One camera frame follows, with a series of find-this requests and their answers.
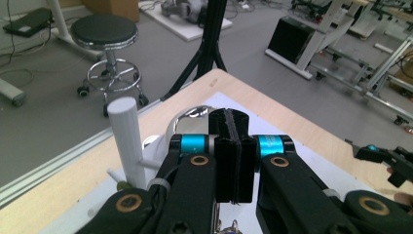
cable tie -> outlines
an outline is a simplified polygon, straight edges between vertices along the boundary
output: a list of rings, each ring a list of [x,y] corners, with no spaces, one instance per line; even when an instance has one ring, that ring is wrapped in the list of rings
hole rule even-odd
[[[148,187],[147,187],[147,190],[149,190],[149,188],[152,186],[152,185],[161,185],[161,186],[163,186],[166,190],[167,190],[167,194],[169,193],[169,191],[170,191],[170,184],[169,184],[169,182],[166,180],[166,179],[164,179],[164,178],[158,178],[158,177],[156,177],[156,178],[152,178],[150,181],[149,181],[149,183],[148,183]]]
[[[322,192],[324,192],[327,197],[337,197],[338,199],[340,199],[340,194],[332,188],[326,188],[322,190]]]

metal frame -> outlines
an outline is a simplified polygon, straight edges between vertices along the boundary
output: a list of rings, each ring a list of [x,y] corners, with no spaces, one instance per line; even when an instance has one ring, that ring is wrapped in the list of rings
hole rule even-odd
[[[367,86],[361,87],[357,83],[361,76],[365,73],[358,73],[356,78],[353,80],[353,82],[349,82],[344,77],[341,77],[339,75],[334,74],[333,72],[329,71],[327,68],[322,67],[319,64],[316,63],[311,63],[309,66],[314,68],[317,73],[318,77],[317,79],[320,79],[322,76],[328,76],[331,78],[334,78],[338,81],[340,81],[343,85],[347,86],[348,88],[351,88],[352,90],[359,92],[363,97],[372,99],[376,101],[379,104],[382,104],[383,106],[388,107],[390,110],[396,112],[396,119],[394,120],[394,123],[397,125],[400,125],[402,123],[409,123],[409,121],[413,121],[413,114],[410,112],[407,112],[406,110],[400,108],[399,106],[396,106],[392,103],[389,103],[386,100],[383,100],[380,98],[380,91],[384,87],[384,84],[387,81],[391,81],[393,83],[398,83],[403,85],[404,88],[407,90],[411,91],[413,89],[412,85],[409,85],[403,81],[398,80],[397,78],[389,75],[387,71],[389,68],[394,64],[394,62],[404,53],[404,51],[411,45],[413,37],[409,36],[395,51],[393,54],[391,54],[385,61],[382,62],[382,64],[374,70],[370,81],[368,82]],[[349,56],[345,56],[345,59],[349,59],[351,61],[358,61],[356,58],[350,58]],[[361,68],[361,72],[365,72],[367,69],[364,69],[367,67],[367,64],[365,64]]]
[[[52,29],[52,33],[58,37],[60,40],[65,41],[70,45],[74,45],[74,48],[85,52],[87,55],[92,56],[93,59],[101,59],[104,55],[101,51],[87,50],[78,46],[72,39],[69,31],[67,30],[66,22],[63,17],[63,12],[61,11],[60,4],[58,0],[47,0],[51,8],[52,14],[55,18],[56,29]]]
[[[333,23],[334,18],[336,17],[337,13],[341,10],[341,7],[344,4],[352,3],[349,11],[345,14],[343,20],[337,28],[331,32],[328,32],[330,29],[330,25]],[[298,73],[299,75],[303,76],[305,79],[310,80],[312,78],[312,74],[307,71],[307,66],[310,63],[311,58],[313,55],[324,49],[329,45],[334,45],[340,39],[342,35],[344,35],[347,30],[352,25],[354,21],[354,16],[358,10],[358,8],[363,3],[359,1],[348,1],[348,0],[336,0],[332,1],[331,6],[328,8],[327,13],[324,15],[324,19],[319,24],[319,27],[316,29],[314,35],[310,39],[310,42],[307,45],[307,48],[304,50],[302,56],[298,60],[296,64],[287,61],[283,57],[279,56],[278,54],[272,52],[270,50],[266,50],[266,55],[270,56],[271,58],[279,61],[283,65],[287,66],[294,72]]]

black stool seat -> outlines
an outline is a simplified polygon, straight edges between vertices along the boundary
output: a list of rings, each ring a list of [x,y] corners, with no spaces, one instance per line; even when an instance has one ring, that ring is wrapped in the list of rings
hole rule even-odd
[[[97,51],[116,50],[133,44],[137,39],[136,25],[113,15],[91,15],[75,21],[70,28],[79,46]]]

brass bolt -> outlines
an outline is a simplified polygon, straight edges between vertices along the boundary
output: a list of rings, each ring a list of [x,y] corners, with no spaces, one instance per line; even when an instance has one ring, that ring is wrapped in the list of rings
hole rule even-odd
[[[376,215],[384,216],[390,213],[390,209],[386,206],[386,204],[371,197],[360,197],[358,198],[358,203],[365,210]]]
[[[195,166],[203,166],[205,164],[207,164],[209,161],[209,159],[206,156],[194,156],[191,158],[191,164],[195,165]]]
[[[116,210],[121,213],[133,212],[141,203],[142,198],[138,194],[127,194],[116,202]]]
[[[280,168],[285,168],[289,165],[288,160],[286,160],[282,157],[273,157],[270,161],[274,166],[277,166],[277,167],[280,167]]]

laptop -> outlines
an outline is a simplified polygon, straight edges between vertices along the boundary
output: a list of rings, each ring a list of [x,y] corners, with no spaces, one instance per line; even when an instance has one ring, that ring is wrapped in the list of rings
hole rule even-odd
[[[52,19],[52,12],[46,8],[39,8],[26,16],[12,21],[3,29],[18,36],[31,37],[43,28],[47,27]]]

